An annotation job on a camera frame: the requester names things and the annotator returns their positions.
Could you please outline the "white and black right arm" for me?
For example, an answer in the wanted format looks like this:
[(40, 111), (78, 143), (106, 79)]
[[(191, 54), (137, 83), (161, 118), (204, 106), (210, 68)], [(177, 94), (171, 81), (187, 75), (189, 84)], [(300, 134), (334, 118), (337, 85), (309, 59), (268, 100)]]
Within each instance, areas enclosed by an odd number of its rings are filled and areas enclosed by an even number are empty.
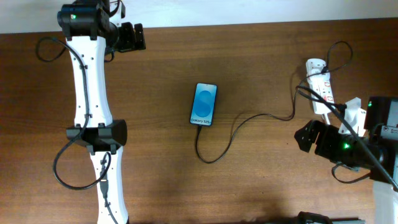
[[(397, 180), (397, 98), (372, 96), (366, 110), (361, 100), (354, 98), (345, 103), (344, 119), (372, 155), (381, 163), (393, 180)], [(397, 223), (397, 190), (388, 182), (364, 153), (363, 145), (345, 125), (339, 128), (311, 120), (299, 129), (294, 138), (300, 150), (309, 152), (316, 145), (315, 154), (334, 163), (331, 172), (344, 167), (369, 173), (360, 179), (373, 180), (376, 223)]]

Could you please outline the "blue Galaxy smartphone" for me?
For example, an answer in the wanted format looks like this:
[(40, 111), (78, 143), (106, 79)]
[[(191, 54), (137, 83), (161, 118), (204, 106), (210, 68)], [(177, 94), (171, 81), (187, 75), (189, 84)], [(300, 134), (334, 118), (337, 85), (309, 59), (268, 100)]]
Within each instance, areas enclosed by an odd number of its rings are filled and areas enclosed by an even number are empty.
[(197, 83), (190, 116), (191, 124), (212, 125), (217, 90), (218, 87), (214, 84)]

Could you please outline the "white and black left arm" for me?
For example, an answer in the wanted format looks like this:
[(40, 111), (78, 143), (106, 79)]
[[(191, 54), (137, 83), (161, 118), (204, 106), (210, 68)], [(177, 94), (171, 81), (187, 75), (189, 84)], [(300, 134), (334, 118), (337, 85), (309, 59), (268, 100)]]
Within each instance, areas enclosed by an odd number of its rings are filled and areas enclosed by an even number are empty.
[(142, 24), (124, 22), (122, 1), (64, 4), (57, 19), (69, 50), (76, 94), (74, 125), (67, 138), (85, 147), (95, 172), (87, 189), (97, 188), (98, 223), (129, 223), (121, 175), (127, 124), (114, 119), (106, 94), (105, 57), (146, 49)]

